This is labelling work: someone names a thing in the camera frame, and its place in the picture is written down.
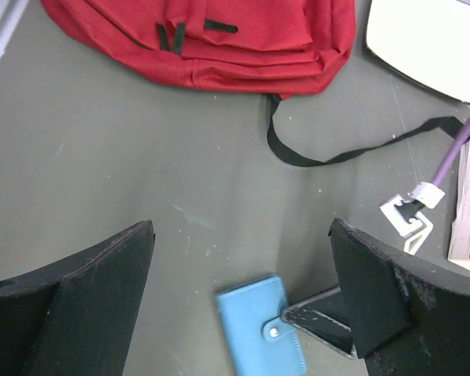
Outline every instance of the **purple cable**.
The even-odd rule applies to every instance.
[[[446,156],[440,162],[439,168],[437,168],[436,174],[433,176],[431,183],[434,186],[440,186],[440,183],[444,180],[447,172],[454,162],[454,158],[460,153],[461,145],[466,143],[470,136],[470,117],[468,118],[465,126],[457,134],[456,139],[453,141],[451,147],[447,151]]]

